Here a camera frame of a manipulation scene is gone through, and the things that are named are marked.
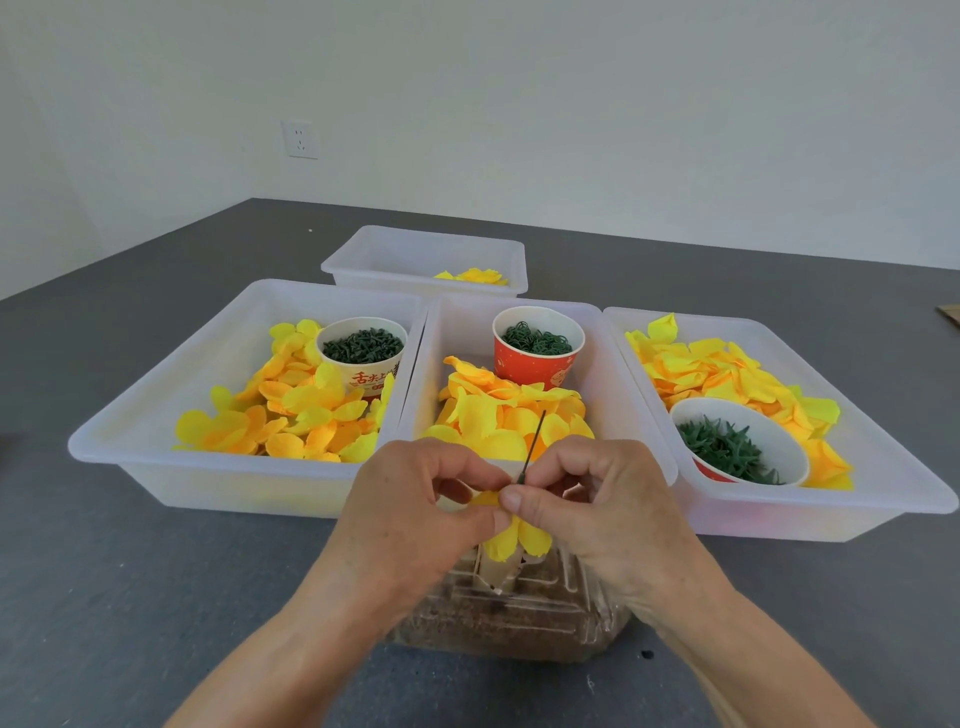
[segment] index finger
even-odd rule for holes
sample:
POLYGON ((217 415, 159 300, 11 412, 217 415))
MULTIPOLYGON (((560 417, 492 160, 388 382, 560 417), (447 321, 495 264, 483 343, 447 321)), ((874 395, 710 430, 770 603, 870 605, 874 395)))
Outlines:
POLYGON ((568 475, 592 475, 597 481, 607 476, 614 460, 623 455, 620 440, 591 440, 570 435, 554 443, 527 470, 526 484, 546 488, 568 475))
POLYGON ((511 482, 509 475, 466 446, 426 437, 416 442, 416 448, 431 480, 463 480, 475 491, 498 491, 511 482))

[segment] white wall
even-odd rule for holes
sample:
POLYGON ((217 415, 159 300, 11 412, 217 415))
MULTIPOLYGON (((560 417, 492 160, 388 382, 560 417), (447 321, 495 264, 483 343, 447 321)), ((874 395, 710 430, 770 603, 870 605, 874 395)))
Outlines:
POLYGON ((0 43, 0 299, 103 254, 36 105, 0 43))
POLYGON ((955 0, 3 2, 112 251, 264 196, 960 268, 955 0))

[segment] black tabletop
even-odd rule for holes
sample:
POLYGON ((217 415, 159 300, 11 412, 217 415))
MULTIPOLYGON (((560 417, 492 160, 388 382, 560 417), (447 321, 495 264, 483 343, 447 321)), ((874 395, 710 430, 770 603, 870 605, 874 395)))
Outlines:
MULTIPOLYGON (((520 240, 532 298, 756 319, 960 485, 960 271, 249 200, 0 302, 0 724, 159 725, 294 591, 333 522, 166 508, 66 440, 251 281, 333 282, 363 225, 520 240)), ((960 513, 705 541, 880 725, 960 728, 960 513)), ((580 665, 380 646, 328 724, 716 723, 634 621, 580 665)))

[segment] pile of yellow petals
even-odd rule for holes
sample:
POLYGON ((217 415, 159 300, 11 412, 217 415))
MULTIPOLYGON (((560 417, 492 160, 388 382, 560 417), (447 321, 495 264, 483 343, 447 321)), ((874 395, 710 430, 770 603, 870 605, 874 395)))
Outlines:
POLYGON ((449 271, 443 271, 434 276, 434 278, 443 280, 465 280, 468 283, 488 283, 489 285, 510 284, 509 279, 505 279, 499 271, 494 271, 493 268, 488 268, 486 271, 481 271, 479 268, 470 268, 463 273, 458 273, 456 276, 453 276, 449 271))
MULTIPOLYGON (((493 491, 484 491, 473 497, 470 505, 499 505, 500 496, 493 491)), ((501 531, 483 544, 484 551, 494 561, 504 562, 514 555, 519 544, 531 556, 543 556, 553 545, 550 534, 527 521, 514 516, 510 527, 501 531)))
POLYGON ((220 385, 210 390, 215 416, 200 409, 184 412, 176 428, 181 445, 175 449, 331 463, 369 458, 394 376, 387 376, 368 411, 364 390, 348 389, 336 365, 320 357, 320 330, 310 319, 272 327, 270 359, 242 391, 234 394, 220 385))
POLYGON ((836 401, 805 397, 800 387, 780 383, 733 341, 687 345, 677 341, 677 333, 672 313, 652 322, 646 333, 626 333, 667 410, 690 397, 745 404, 782 425, 804 448, 810 459, 805 487, 853 490, 852 466, 824 440, 840 418, 836 401))
POLYGON ((436 424, 420 437, 466 445, 493 460, 525 460, 530 448, 531 460, 536 460, 567 435, 593 437, 584 421, 587 408, 572 389, 544 392, 542 384, 514 384, 456 356, 448 356, 444 364, 454 368, 439 395, 444 408, 436 424), (543 427, 534 443, 543 412, 543 427))

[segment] human hand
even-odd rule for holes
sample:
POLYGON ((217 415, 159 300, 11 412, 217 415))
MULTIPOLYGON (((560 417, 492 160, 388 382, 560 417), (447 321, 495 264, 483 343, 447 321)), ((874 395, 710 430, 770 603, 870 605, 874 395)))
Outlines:
POLYGON ((499 508, 442 511, 438 496, 468 503, 467 485, 491 491, 509 482, 506 473, 462 445, 431 438, 388 443, 357 474, 292 605, 315 613, 318 604, 338 600, 375 625, 372 636, 379 639, 465 552, 510 525, 511 516, 499 508))
POLYGON ((500 504, 562 542, 656 627, 732 589, 639 442, 565 437, 500 504))

